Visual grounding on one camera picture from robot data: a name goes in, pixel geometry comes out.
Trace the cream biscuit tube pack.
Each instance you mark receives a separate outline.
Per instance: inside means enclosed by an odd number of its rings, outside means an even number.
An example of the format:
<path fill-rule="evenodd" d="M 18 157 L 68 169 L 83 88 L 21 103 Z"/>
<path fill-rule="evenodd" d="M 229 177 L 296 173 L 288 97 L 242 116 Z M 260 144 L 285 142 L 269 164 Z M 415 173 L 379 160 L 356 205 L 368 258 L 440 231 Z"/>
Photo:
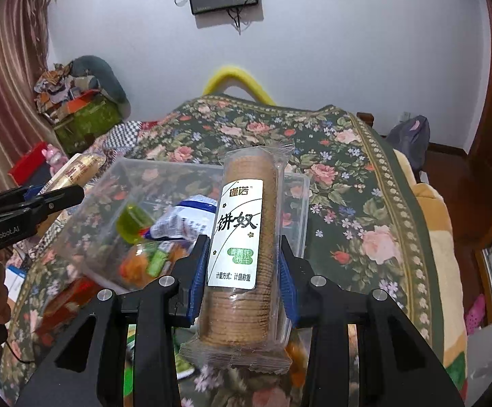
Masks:
<path fill-rule="evenodd" d="M 97 174 L 105 162 L 106 157 L 100 154 L 77 153 L 52 176 L 39 194 L 73 185 L 83 187 Z"/>

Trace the red chip bag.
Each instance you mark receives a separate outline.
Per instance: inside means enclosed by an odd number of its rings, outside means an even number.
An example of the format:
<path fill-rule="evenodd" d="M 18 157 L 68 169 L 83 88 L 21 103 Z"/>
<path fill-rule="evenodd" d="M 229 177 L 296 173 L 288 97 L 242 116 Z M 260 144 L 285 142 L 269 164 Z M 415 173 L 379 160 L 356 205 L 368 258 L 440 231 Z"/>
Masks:
<path fill-rule="evenodd" d="M 50 334 L 70 322 L 101 289 L 100 285 L 87 276 L 72 281 L 45 307 L 42 321 L 36 329 L 37 335 L 42 337 Z"/>

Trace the round cracker roll pack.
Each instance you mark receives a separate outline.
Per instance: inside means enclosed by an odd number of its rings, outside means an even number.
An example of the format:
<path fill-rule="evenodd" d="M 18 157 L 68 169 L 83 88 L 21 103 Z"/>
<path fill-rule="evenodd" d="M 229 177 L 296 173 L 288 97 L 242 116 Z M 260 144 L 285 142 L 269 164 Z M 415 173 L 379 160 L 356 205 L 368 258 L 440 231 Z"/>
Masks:
<path fill-rule="evenodd" d="M 180 348 L 197 367 L 282 374 L 278 257 L 287 145 L 225 155 L 197 334 Z"/>

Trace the green jelly cup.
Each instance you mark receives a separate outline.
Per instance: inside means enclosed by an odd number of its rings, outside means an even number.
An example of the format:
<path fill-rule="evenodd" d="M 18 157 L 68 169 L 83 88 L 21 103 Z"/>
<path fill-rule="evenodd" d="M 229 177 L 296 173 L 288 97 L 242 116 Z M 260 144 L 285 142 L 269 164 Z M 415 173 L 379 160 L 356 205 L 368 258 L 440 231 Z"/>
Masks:
<path fill-rule="evenodd" d="M 134 203 L 128 203 L 116 222 L 117 233 L 128 244 L 135 245 L 143 239 L 143 234 L 154 223 L 149 214 Z"/>

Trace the blue white snack packet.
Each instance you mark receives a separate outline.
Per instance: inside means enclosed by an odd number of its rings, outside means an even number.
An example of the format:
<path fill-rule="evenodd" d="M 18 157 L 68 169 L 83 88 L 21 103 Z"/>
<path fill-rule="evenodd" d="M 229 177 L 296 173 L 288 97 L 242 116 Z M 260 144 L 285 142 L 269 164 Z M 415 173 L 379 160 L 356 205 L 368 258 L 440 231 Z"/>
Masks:
<path fill-rule="evenodd" d="M 206 196 L 195 195 L 180 201 L 149 229 L 141 234 L 147 240 L 186 240 L 196 241 L 200 235 L 211 236 L 218 203 Z"/>

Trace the pink plush toy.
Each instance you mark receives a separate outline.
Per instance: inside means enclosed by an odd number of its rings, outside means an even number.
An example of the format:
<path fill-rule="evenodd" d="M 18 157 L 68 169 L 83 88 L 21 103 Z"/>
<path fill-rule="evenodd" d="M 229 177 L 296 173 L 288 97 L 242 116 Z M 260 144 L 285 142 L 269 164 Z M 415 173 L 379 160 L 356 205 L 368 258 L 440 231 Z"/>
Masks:
<path fill-rule="evenodd" d="M 56 173 L 69 161 L 69 158 L 66 157 L 62 150 L 59 150 L 58 147 L 50 143 L 47 144 L 46 148 L 41 150 L 41 153 L 46 160 L 51 176 L 56 175 Z"/>

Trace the white blue cardboard box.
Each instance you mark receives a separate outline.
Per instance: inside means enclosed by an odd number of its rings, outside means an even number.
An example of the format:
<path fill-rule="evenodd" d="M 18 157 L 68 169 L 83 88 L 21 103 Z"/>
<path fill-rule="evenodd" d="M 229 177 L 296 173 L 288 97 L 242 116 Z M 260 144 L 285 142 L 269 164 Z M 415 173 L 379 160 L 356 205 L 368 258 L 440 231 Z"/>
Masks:
<path fill-rule="evenodd" d="M 25 277 L 26 273 L 23 270 L 13 266 L 6 267 L 4 284 L 8 289 L 8 299 L 11 302 L 15 303 L 17 301 Z"/>

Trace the clear plastic storage box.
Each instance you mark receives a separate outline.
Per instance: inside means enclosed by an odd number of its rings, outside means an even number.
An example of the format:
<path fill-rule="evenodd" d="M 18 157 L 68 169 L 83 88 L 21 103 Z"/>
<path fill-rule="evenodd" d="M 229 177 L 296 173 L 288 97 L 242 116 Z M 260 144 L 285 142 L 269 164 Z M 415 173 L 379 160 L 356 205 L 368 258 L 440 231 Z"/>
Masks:
<path fill-rule="evenodd" d="M 222 177 L 222 166 L 122 158 L 86 192 L 54 242 L 56 258 L 118 294 L 136 290 L 119 273 L 131 247 L 117 232 L 123 209 L 135 205 L 156 220 L 188 197 L 218 198 Z"/>

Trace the patchwork quilt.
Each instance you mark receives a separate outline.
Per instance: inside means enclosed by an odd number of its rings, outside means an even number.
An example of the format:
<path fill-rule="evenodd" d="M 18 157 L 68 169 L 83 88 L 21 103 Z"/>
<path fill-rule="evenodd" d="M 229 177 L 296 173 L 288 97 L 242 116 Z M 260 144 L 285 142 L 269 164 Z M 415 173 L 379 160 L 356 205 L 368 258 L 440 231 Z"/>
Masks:
<path fill-rule="evenodd" d="M 127 153 L 137 144 L 142 124 L 142 121 L 129 120 L 113 126 L 110 131 L 96 138 L 85 153 Z"/>

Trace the floral green bedspread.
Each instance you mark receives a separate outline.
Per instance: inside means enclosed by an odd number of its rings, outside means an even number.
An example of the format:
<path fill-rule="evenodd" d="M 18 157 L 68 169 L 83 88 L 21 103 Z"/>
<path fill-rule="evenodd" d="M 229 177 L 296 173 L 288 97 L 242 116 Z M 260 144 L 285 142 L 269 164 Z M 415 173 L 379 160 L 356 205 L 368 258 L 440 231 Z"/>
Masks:
<path fill-rule="evenodd" d="M 224 95 L 198 97 L 139 132 L 126 158 L 216 166 L 225 153 L 287 144 L 286 172 L 308 177 L 286 188 L 282 223 L 301 229 L 315 272 L 351 291 L 383 289 L 433 348 L 444 355 L 444 318 L 423 212 L 394 150 L 336 106 L 317 111 L 264 106 Z M 15 402 L 48 345 L 36 333 L 47 304 L 80 270 L 56 258 L 65 211 L 31 250 L 31 266 L 0 354 L 0 392 Z"/>

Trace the grey pillow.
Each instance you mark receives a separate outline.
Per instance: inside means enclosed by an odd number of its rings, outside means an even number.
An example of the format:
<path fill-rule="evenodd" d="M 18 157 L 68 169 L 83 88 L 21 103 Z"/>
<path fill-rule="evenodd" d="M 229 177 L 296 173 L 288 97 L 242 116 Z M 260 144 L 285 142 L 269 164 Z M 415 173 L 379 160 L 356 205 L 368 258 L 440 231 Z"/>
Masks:
<path fill-rule="evenodd" d="M 99 87 L 117 104 L 127 102 L 126 92 L 111 66 L 95 55 L 84 55 L 72 61 L 70 74 L 74 77 L 94 76 Z"/>

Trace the beige fleece blanket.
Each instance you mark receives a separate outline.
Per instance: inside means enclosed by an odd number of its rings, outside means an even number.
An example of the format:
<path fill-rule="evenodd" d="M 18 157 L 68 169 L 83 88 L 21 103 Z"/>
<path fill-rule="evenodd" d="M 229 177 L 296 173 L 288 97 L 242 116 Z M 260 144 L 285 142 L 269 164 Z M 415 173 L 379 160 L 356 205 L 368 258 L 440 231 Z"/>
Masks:
<path fill-rule="evenodd" d="M 444 318 L 443 364 L 462 398 L 467 396 L 467 345 L 463 288 L 455 258 L 453 228 L 444 198 L 428 184 L 415 180 L 406 156 L 395 152 L 429 231 Z"/>

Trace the striped red curtain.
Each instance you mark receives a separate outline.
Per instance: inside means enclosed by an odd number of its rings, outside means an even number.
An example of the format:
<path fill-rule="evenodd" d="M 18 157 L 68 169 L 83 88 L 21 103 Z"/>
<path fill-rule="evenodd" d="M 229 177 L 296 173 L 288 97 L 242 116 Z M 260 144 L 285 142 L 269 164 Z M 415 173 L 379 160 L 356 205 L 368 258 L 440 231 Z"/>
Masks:
<path fill-rule="evenodd" d="M 47 70 L 47 0 L 0 0 L 0 191 L 37 143 L 59 144 L 37 113 L 34 87 Z"/>

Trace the yellow headboard rim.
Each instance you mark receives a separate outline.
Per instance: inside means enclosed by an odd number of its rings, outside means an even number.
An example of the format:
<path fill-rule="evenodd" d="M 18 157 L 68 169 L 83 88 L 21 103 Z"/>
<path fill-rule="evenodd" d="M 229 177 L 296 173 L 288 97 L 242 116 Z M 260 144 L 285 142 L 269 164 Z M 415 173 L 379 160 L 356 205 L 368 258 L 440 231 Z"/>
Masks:
<path fill-rule="evenodd" d="M 203 95 L 216 94 L 225 84 L 241 85 L 257 102 L 275 106 L 273 99 L 248 72 L 232 65 L 222 66 L 213 73 L 203 89 Z"/>

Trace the purple bag by wall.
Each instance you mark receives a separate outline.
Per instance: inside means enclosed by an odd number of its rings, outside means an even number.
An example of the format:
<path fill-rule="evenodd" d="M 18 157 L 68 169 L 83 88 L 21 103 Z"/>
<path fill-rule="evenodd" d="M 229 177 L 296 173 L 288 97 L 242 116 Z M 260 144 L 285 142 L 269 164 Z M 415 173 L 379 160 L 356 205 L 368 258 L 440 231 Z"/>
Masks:
<path fill-rule="evenodd" d="M 428 119 L 418 115 L 396 125 L 388 133 L 386 141 L 407 157 L 414 172 L 419 172 L 425 163 L 430 136 Z"/>

